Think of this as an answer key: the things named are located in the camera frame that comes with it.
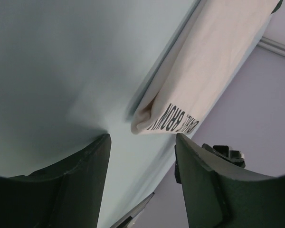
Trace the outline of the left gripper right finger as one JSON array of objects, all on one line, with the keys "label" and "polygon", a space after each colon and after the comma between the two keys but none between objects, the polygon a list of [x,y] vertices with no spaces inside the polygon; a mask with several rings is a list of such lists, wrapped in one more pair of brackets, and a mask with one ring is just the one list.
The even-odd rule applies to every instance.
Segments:
[{"label": "left gripper right finger", "polygon": [[177,181],[191,228],[285,228],[285,175],[246,170],[184,134],[176,135]]}]

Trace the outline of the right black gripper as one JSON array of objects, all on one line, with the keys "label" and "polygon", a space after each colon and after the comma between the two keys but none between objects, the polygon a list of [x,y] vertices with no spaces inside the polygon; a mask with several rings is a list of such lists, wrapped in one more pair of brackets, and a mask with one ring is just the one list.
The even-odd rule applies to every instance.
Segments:
[{"label": "right black gripper", "polygon": [[202,148],[238,167],[245,167],[245,158],[241,151],[233,150],[227,145],[214,145],[211,147],[206,143],[202,145]]}]

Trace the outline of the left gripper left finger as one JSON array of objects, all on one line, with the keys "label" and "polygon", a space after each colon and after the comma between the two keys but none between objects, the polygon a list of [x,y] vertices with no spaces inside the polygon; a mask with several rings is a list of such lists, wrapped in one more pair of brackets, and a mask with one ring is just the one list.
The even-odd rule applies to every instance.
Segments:
[{"label": "left gripper left finger", "polygon": [[95,228],[111,137],[28,176],[0,176],[0,228]]}]

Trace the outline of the white green raglan t-shirt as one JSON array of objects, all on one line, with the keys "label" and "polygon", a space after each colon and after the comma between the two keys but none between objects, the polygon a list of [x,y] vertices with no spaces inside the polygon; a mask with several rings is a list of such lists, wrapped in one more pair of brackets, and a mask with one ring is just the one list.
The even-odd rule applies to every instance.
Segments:
[{"label": "white green raglan t-shirt", "polygon": [[132,133],[191,133],[280,6],[279,0],[199,0],[138,105]]}]

